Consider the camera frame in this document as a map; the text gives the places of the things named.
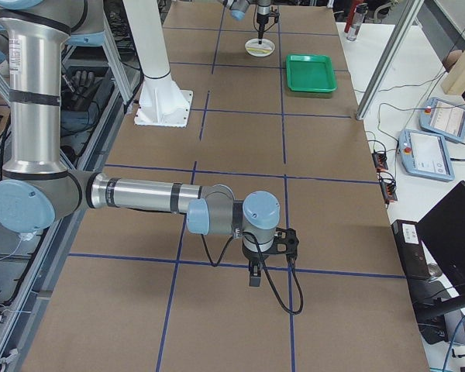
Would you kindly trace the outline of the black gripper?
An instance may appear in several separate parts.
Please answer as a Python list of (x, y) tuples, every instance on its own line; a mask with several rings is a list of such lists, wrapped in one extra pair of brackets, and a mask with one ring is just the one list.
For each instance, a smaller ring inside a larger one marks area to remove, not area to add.
[(262, 44), (263, 34), (265, 32), (266, 24), (268, 24), (269, 15), (256, 13), (256, 23), (257, 23), (257, 33), (258, 33), (258, 43)]
[(249, 261), (249, 286), (259, 287), (261, 282), (261, 262), (265, 261), (270, 256), (270, 252), (268, 250), (262, 252), (263, 259), (260, 259), (260, 255), (257, 251), (253, 252), (252, 250), (249, 250), (246, 246), (242, 246), (242, 252), (245, 258)]

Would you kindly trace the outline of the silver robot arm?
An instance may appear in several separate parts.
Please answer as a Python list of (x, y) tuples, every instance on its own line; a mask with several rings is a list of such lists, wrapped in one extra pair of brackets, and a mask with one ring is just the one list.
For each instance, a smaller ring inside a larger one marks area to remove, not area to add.
[(257, 40), (261, 45), (263, 43), (266, 25), (269, 22), (271, 13), (270, 0), (218, 0), (225, 9), (229, 10), (230, 15), (235, 20), (242, 20), (251, 5), (255, 5), (256, 23), (257, 23)]
[(130, 180), (69, 170), (60, 161), (61, 52), (67, 43), (100, 45), (105, 12), (100, 1), (0, 1), (9, 35), (12, 156), (2, 169), (0, 223), (33, 233), (86, 208), (131, 208), (182, 214), (189, 232), (241, 239), (250, 284), (275, 254), (280, 206), (256, 191), (235, 199), (225, 185)]

